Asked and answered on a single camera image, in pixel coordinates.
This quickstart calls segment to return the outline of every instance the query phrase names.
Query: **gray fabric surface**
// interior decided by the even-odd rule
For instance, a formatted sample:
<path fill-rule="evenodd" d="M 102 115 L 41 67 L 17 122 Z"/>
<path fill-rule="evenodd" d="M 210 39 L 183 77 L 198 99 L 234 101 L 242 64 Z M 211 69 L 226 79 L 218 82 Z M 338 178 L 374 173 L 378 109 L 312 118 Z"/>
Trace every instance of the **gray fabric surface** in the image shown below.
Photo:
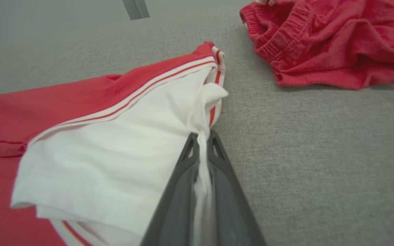
<path fill-rule="evenodd" d="M 215 129 L 267 243 L 394 245 L 394 85 L 278 87 L 237 8 L 0 50 L 0 93 L 125 73 L 205 40 L 226 54 Z"/>

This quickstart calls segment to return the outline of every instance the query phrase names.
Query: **red garment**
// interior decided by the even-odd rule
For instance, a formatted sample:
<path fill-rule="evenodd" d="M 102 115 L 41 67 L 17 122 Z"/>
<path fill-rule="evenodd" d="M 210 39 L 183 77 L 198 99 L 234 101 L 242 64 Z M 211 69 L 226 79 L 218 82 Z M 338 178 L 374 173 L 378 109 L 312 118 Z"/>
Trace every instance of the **red garment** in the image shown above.
<path fill-rule="evenodd" d="M 171 69 L 209 56 L 215 63 L 212 47 L 211 42 L 205 42 L 189 55 L 139 67 L 124 75 L 0 95 L 0 245 L 64 245 L 48 220 L 36 218 L 34 208 L 9 208 L 20 157 L 33 137 L 59 123 L 110 108 Z"/>
<path fill-rule="evenodd" d="M 252 3 L 240 16 L 278 85 L 394 83 L 394 0 Z"/>

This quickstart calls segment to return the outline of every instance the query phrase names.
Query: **crumpled red cloth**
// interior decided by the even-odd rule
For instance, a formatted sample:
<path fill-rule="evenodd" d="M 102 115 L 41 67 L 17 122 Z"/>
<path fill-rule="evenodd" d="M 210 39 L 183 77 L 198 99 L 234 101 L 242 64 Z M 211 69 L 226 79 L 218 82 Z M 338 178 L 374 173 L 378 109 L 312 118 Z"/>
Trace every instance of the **crumpled red cloth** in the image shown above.
<path fill-rule="evenodd" d="M 240 16 L 278 85 L 394 83 L 394 0 L 252 3 Z"/>

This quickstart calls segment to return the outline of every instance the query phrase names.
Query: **clothing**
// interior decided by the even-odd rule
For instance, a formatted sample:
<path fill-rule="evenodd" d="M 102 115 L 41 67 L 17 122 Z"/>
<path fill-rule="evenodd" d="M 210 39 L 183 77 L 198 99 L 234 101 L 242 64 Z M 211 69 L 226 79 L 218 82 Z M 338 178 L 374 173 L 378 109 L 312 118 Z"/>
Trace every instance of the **clothing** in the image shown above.
<path fill-rule="evenodd" d="M 0 160 L 10 166 L 0 165 L 0 210 L 22 156 L 12 207 L 35 205 L 68 245 L 137 245 L 191 132 L 194 103 L 209 98 L 205 119 L 217 121 L 224 71 L 223 54 L 205 42 L 124 75 L 0 95 Z M 31 208 L 10 214 L 0 217 L 0 244 L 62 245 Z M 37 224 L 41 237 L 31 240 L 25 229 Z"/>
<path fill-rule="evenodd" d="M 394 83 L 394 0 L 252 3 L 240 16 L 278 85 Z"/>

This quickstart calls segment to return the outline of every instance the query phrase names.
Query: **red stripe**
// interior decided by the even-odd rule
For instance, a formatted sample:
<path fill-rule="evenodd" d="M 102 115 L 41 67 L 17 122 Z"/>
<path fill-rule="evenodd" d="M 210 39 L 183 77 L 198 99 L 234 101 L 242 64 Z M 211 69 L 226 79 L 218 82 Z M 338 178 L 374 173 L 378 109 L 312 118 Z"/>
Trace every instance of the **red stripe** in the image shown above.
<path fill-rule="evenodd" d="M 63 224 L 65 225 L 66 229 L 68 229 L 72 235 L 77 238 L 78 241 L 80 241 L 81 244 L 84 246 L 92 246 L 88 241 L 86 241 L 83 237 L 81 237 L 66 221 L 63 221 Z"/>
<path fill-rule="evenodd" d="M 87 120 L 80 120 L 80 121 L 71 122 L 71 123 L 78 123 L 78 122 L 83 122 L 83 121 L 88 121 L 88 120 L 97 120 L 97 119 L 102 119 L 102 118 L 106 118 L 106 117 L 109 117 L 109 116 L 111 116 L 111 115 L 114 115 L 114 114 L 116 114 L 119 110 L 122 110 L 123 108 L 127 107 L 127 105 L 130 104 L 130 102 L 132 102 L 136 97 L 138 97 L 139 95 L 141 95 L 142 93 L 144 93 L 147 89 L 149 89 L 151 86 L 155 85 L 156 83 L 158 83 L 158 82 L 160 82 L 160 81 L 163 81 L 163 80 L 165 80 L 165 79 L 167 79 L 167 78 L 171 78 L 171 77 L 173 77 L 173 76 L 175 76 L 175 75 L 178 75 L 178 74 L 180 74 L 180 73 L 183 73 L 183 72 L 185 72 L 186 70 L 189 70 L 189 69 L 192 69 L 192 68 L 194 68 L 194 67 L 201 66 L 201 65 L 209 64 L 209 63 L 214 63 L 214 61 L 203 62 L 203 63 L 197 64 L 197 65 L 193 65 L 193 66 L 191 66 L 191 67 L 187 67 L 187 68 L 185 68 L 185 69 L 180 70 L 179 72 L 173 73 L 173 74 L 171 74 L 171 75 L 169 75 L 169 76 L 167 76 L 167 77 L 165 77 L 165 78 L 162 78 L 162 79 L 160 79 L 160 80 L 154 82 L 153 84 L 150 84 L 146 89 L 144 89 L 144 90 L 143 90 L 142 92 L 140 92 L 138 95 L 134 96 L 132 99 L 130 99 L 130 101 L 128 101 L 128 103 L 126 103 L 124 106 L 120 107 L 119 109 L 115 110 L 114 112 L 111 112 L 111 113 L 106 114 L 106 115 L 103 115 L 103 116 L 99 116 L 99 117 L 95 117 L 95 118 L 91 118 L 91 119 L 87 119 Z"/>
<path fill-rule="evenodd" d="M 220 66 L 221 62 L 220 62 L 220 50 L 217 50 L 217 63 Z M 220 84 L 220 76 L 222 75 L 222 72 L 220 70 L 217 71 L 217 76 L 215 77 L 215 83 L 216 84 Z M 209 120 L 209 126 L 212 125 L 212 122 L 214 121 L 214 117 L 215 117 L 215 106 L 211 109 L 211 117 Z"/>

